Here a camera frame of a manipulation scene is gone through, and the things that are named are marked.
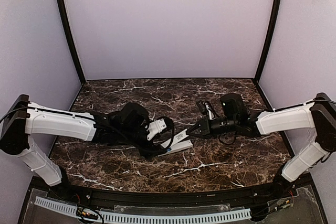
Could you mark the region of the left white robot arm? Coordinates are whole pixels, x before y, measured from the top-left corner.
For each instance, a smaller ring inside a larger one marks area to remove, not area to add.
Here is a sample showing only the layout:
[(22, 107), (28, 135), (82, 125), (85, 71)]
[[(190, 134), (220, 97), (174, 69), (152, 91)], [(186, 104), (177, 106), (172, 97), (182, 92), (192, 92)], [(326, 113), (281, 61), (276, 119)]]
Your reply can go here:
[(33, 134), (129, 144), (143, 156), (157, 156), (169, 149), (153, 144), (153, 138), (167, 128), (165, 120), (151, 121), (148, 111), (137, 103), (127, 103), (121, 111), (108, 114), (76, 113), (40, 106), (30, 102), (27, 95), (20, 95), (1, 122), (1, 150), (20, 158), (50, 187), (67, 183), (67, 175), (38, 147)]

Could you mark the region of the white remote control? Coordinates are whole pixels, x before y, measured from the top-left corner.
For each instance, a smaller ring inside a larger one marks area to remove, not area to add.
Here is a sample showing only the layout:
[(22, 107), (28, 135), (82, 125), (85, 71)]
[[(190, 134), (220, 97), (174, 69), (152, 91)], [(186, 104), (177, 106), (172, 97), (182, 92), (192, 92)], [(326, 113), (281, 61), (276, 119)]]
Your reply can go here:
[(177, 143), (177, 144), (175, 144), (171, 147), (170, 152), (166, 152), (166, 153), (161, 154), (159, 156), (164, 156), (164, 155), (169, 155), (169, 154), (173, 154), (173, 153), (176, 153), (176, 152), (184, 151), (184, 150), (189, 149), (191, 147), (193, 147), (193, 143), (190, 140), (179, 142), (179, 143)]

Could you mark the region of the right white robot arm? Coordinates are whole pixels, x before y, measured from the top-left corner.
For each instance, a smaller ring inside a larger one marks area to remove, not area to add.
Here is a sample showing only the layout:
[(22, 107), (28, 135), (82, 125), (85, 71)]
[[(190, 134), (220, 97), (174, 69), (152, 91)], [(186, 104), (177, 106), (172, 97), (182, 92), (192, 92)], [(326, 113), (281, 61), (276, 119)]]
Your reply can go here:
[(223, 117), (208, 102), (198, 102), (203, 115), (186, 131), (188, 136), (208, 139), (233, 132), (236, 135), (259, 137), (273, 132), (301, 128), (315, 129), (313, 139), (275, 175), (273, 194), (281, 195), (301, 174), (335, 152), (335, 102), (325, 93), (307, 102), (275, 110), (249, 114), (241, 95), (229, 93), (220, 98)]

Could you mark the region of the white battery cover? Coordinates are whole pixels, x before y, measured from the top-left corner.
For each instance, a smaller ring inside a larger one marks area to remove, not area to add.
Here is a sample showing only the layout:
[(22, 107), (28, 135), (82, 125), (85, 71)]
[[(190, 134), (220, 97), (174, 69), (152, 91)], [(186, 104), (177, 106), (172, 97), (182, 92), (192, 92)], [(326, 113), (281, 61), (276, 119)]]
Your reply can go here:
[(169, 140), (163, 142), (163, 143), (161, 144), (161, 146), (162, 146), (163, 148), (171, 148), (171, 147), (173, 147), (175, 144), (177, 144), (177, 143), (183, 141), (184, 139), (186, 139), (186, 138), (188, 137), (188, 135), (186, 134), (186, 132), (187, 132), (187, 129), (184, 129), (183, 131), (177, 133), (177, 134), (173, 137), (173, 139), (170, 138)]

